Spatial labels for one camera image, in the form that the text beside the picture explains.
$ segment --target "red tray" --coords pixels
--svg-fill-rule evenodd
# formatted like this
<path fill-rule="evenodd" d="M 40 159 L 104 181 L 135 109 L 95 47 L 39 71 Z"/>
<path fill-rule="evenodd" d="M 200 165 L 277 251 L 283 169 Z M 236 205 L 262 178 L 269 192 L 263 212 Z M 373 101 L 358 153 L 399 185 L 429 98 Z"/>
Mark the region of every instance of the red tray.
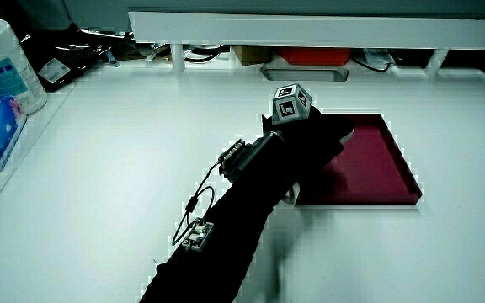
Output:
<path fill-rule="evenodd" d="M 354 126 L 344 151 L 301 184 L 299 205 L 413 205 L 422 196 L 380 114 L 341 114 Z"/>

